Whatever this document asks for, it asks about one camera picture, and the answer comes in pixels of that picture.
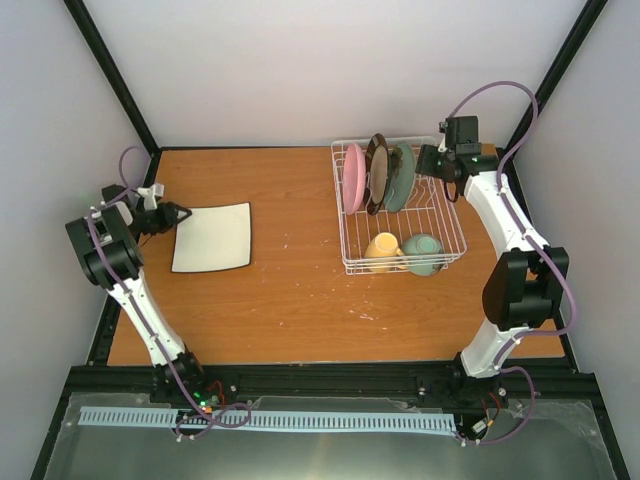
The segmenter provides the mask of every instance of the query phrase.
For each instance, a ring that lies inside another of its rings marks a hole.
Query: mug handle
[[[404,252],[402,250],[400,250],[399,248],[396,249],[396,255],[399,257],[404,257]],[[400,270],[406,270],[407,266],[399,263],[398,265],[396,265],[396,267],[398,267]]]

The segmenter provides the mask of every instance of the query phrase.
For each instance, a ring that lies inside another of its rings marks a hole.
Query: pink plate
[[[347,215],[358,210],[364,196],[366,166],[362,149],[352,143],[347,148],[342,172],[342,204]]]

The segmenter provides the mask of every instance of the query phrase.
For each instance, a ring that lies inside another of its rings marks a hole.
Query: gray floor
[[[533,420],[513,439],[498,446],[466,448],[452,438],[418,434],[214,431],[196,442],[176,443],[168,429],[74,424],[83,404],[134,406],[135,400],[134,396],[105,395],[76,398],[46,478],[615,478],[595,417],[580,402],[541,403]],[[259,408],[267,409],[267,404]],[[518,421],[512,413],[503,412],[492,427],[492,436],[508,431]]]

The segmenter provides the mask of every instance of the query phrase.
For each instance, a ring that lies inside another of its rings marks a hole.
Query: slotted white strip
[[[174,428],[177,409],[82,407],[78,425],[109,427]],[[247,416],[245,411],[229,411],[221,422],[232,425]],[[204,428],[206,421],[193,418],[183,428]],[[391,432],[452,435],[453,415],[443,413],[351,413],[351,412],[251,412],[251,421],[234,430],[257,432]]]

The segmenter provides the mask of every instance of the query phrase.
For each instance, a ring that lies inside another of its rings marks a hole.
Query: wooden table
[[[468,250],[433,277],[346,275],[331,165],[328,147],[162,154],[157,181],[166,187],[165,200],[189,207],[251,202],[246,268],[171,273],[174,231],[142,250],[158,305],[202,363],[451,359],[475,335],[484,318],[482,289],[496,263],[475,211],[458,202]],[[539,337],[514,355],[563,351],[557,338]],[[122,313],[109,364],[148,363]]]

